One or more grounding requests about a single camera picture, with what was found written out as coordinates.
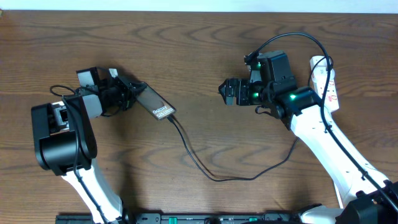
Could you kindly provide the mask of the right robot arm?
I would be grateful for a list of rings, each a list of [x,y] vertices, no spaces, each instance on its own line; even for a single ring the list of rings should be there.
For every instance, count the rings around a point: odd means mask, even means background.
[[[255,105],[279,119],[313,152],[331,177],[339,208],[311,205],[290,216],[299,223],[397,223],[397,184],[361,155],[331,114],[338,110],[333,61],[310,59],[308,86],[299,88],[281,50],[245,61],[250,77],[219,86],[227,105]]]

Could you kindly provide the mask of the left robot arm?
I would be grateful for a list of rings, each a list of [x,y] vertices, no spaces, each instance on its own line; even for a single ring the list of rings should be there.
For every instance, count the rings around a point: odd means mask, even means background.
[[[39,166],[67,181],[91,212],[93,223],[135,223],[123,200],[102,174],[91,119],[108,110],[128,110],[147,84],[118,75],[115,68],[77,71],[80,86],[61,100],[31,109],[35,157]]]

